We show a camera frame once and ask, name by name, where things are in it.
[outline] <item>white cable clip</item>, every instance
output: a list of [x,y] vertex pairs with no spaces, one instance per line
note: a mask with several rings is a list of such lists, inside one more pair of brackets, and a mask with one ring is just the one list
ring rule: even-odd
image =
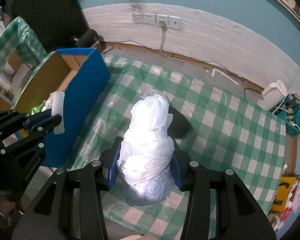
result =
[[227,77],[228,79],[230,79],[234,84],[239,85],[239,83],[237,81],[234,81],[231,77],[229,77],[227,74],[223,73],[221,70],[218,70],[217,68],[214,68],[212,70],[212,74],[211,76],[214,77],[215,72],[220,73],[221,75]]

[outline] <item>black object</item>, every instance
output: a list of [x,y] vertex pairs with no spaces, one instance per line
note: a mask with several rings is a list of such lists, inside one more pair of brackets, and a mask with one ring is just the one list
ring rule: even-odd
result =
[[89,29],[80,38],[72,36],[71,39],[74,41],[75,46],[88,48],[98,39],[98,33],[95,30]]
[[[57,169],[32,201],[13,232],[12,240],[75,240],[73,194],[80,188],[82,240],[108,240],[100,191],[109,191],[117,177],[115,165],[122,138],[98,161],[74,171]],[[214,239],[275,240],[276,235],[250,191],[233,170],[212,171],[191,161],[175,143],[172,171],[181,191],[190,191],[181,240],[208,239],[210,189],[217,191],[217,233]]]
[[77,0],[5,0],[4,12],[11,20],[21,16],[34,30],[47,52],[73,47],[71,37],[89,28]]
[[208,170],[191,161],[174,141],[172,173],[180,191],[190,191],[181,240],[208,239],[210,189],[216,190],[216,237],[223,240],[276,240],[266,215],[238,175],[231,169]]
[[0,112],[0,196],[10,202],[18,201],[33,175],[45,159],[44,136],[61,123],[55,115],[30,128],[29,136],[7,147],[3,140],[35,118],[17,110]]
[[253,89],[253,88],[244,88],[244,90],[243,90],[244,99],[247,99],[247,98],[246,98],[246,90],[255,91],[255,92],[258,92],[259,94],[261,94],[259,91],[255,90],[255,89]]
[[81,240],[108,240],[100,191],[109,191],[117,173],[122,138],[117,137],[111,150],[84,168],[57,169],[36,195],[13,232],[13,240],[62,240],[73,236],[73,194],[80,188]]
[[168,127],[167,134],[175,139],[184,138],[192,128],[190,122],[172,106],[169,106],[169,114],[173,115],[173,119]]

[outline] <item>white plastic wall covering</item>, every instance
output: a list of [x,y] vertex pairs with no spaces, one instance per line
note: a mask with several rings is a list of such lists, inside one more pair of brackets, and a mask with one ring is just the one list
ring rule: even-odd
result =
[[300,93],[300,67],[285,52],[258,33],[221,16],[160,3],[110,4],[87,8],[83,13],[89,27],[105,41],[133,40],[159,49],[162,28],[134,23],[134,11],[182,18],[182,29],[168,27],[164,51],[218,62],[262,87],[279,79],[288,90],[297,78],[290,92]]

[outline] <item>yellow sign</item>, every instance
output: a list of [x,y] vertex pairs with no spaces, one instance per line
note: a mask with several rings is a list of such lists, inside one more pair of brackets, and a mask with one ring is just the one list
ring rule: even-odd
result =
[[277,194],[275,195],[271,209],[277,212],[284,212],[288,194],[292,189],[297,177],[281,177]]

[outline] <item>teal basket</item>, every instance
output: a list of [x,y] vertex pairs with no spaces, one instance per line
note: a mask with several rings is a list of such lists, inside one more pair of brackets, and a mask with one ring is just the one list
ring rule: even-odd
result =
[[[286,98],[285,102],[290,102],[290,98]],[[300,110],[298,106],[292,107],[293,110],[293,118],[294,123],[297,124],[300,127]],[[290,124],[287,120],[287,112],[281,111],[279,114],[277,114],[277,117],[281,118],[286,123],[286,134],[288,134],[290,137],[295,137],[300,134],[300,130],[297,127],[294,127],[292,124]]]

